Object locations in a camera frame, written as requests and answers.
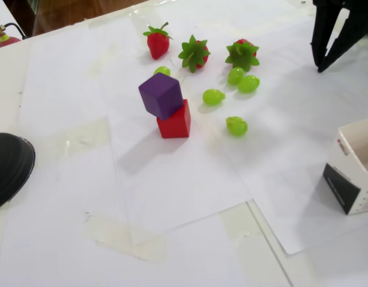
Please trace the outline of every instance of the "purple cube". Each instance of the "purple cube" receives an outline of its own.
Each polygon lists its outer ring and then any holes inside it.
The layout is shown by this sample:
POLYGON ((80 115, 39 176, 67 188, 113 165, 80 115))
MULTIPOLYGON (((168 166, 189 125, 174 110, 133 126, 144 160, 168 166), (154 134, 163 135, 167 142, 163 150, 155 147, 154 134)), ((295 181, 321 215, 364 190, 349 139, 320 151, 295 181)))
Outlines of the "purple cube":
POLYGON ((167 120, 184 105, 180 83, 165 74, 155 74, 138 89, 147 111, 161 120, 167 120))

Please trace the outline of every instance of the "red cube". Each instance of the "red cube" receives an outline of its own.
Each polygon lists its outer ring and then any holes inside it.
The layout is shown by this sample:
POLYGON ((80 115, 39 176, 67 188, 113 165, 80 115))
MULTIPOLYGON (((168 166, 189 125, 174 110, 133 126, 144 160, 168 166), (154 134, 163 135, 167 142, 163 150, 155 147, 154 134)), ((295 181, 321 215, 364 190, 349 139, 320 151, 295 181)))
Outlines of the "red cube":
POLYGON ((164 139, 188 138, 190 132, 190 111, 188 100, 173 116, 167 120, 157 118, 157 123, 164 139))

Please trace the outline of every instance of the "toy strawberry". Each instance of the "toy strawberry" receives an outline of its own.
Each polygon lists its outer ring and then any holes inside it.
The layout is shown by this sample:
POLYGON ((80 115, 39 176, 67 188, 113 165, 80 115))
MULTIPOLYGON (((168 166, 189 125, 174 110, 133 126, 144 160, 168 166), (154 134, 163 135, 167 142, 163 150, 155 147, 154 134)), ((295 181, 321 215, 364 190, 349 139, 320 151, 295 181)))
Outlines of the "toy strawberry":
POLYGON ((259 47, 252 45, 245 39, 240 39, 226 48, 229 51, 229 57, 226 58, 225 62, 233 64, 233 68, 240 67, 248 72, 251 66, 260 64, 256 58, 259 47))
POLYGON ((249 43, 249 45, 250 45, 250 46, 254 46, 252 43, 250 43, 248 40, 245 40, 245 39, 240 39, 240 40, 238 40, 236 43, 238 43, 238 44, 249 43))
POLYGON ((178 55, 183 60, 183 68, 189 67, 190 72, 196 72, 208 61, 210 52, 206 46, 208 40, 197 41, 192 35, 189 43, 183 43, 183 51, 178 55))
POLYGON ((164 55, 169 48, 169 39, 172 39, 166 31, 163 31, 163 28, 168 25, 166 22, 162 25, 161 29, 156 29, 151 26, 148 26, 150 32, 144 32, 143 35, 148 36, 148 47, 150 50, 150 54, 154 60, 157 60, 159 57, 164 55))

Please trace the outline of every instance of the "red object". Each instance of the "red object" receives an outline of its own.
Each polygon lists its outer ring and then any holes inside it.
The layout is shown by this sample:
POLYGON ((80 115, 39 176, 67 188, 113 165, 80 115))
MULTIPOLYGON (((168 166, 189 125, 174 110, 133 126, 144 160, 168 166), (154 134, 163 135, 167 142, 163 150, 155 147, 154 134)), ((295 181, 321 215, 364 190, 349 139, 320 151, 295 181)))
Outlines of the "red object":
POLYGON ((157 118, 161 136, 169 138, 188 138, 190 133, 190 111, 188 100, 184 100, 184 105, 173 116, 166 121, 157 118))
POLYGON ((164 55, 169 49, 169 38, 160 33, 150 34, 147 43, 154 60, 164 55))
POLYGON ((0 48, 21 41, 20 39, 17 39, 15 37, 8 37, 5 33, 4 34, 0 34, 0 37, 3 37, 3 36, 6 37, 6 38, 8 38, 8 39, 7 40, 4 40, 3 42, 0 42, 0 48))
POLYGON ((238 40, 236 43, 238 43, 238 44, 249 43, 249 44, 250 44, 250 46, 254 46, 252 43, 250 43, 249 41, 247 41, 247 40, 245 40, 245 39, 240 39, 240 40, 238 40))
MULTIPOLYGON (((205 65, 205 64, 206 64, 206 61, 208 61, 208 57, 209 57, 209 56, 205 56, 205 57, 203 58, 203 61, 204 61, 203 65, 205 65)), ((196 65, 196 67, 197 67, 197 68, 202 68, 202 67, 203 67, 203 65, 197 64, 197 65, 196 65)))

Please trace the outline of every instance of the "black label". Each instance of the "black label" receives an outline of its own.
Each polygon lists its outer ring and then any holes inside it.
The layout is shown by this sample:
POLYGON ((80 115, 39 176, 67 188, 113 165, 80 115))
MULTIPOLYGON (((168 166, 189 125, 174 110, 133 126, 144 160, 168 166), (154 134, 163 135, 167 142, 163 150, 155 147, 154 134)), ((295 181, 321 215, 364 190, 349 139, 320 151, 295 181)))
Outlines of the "black label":
POLYGON ((335 197, 343 207, 343 210, 348 214, 360 189, 340 175, 339 172, 329 164, 326 164, 325 170, 323 171, 323 177, 325 177, 335 197))

